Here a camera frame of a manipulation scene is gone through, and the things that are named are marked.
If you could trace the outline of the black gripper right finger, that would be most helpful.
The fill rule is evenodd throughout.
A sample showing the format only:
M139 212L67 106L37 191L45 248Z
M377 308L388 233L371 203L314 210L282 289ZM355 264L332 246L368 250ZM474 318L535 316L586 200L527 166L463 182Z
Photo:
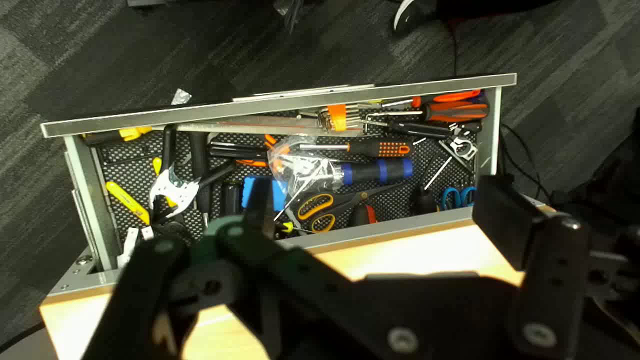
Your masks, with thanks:
M473 219L503 257L525 272L508 311L521 354L574 354L584 311L590 228L545 215L508 176L483 176Z

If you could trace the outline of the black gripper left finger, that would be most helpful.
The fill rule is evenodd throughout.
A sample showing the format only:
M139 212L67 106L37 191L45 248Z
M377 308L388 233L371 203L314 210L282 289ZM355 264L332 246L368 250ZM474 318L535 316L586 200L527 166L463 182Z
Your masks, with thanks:
M161 226L135 248L83 360L181 358L168 303L172 281L189 266L191 242L189 231Z

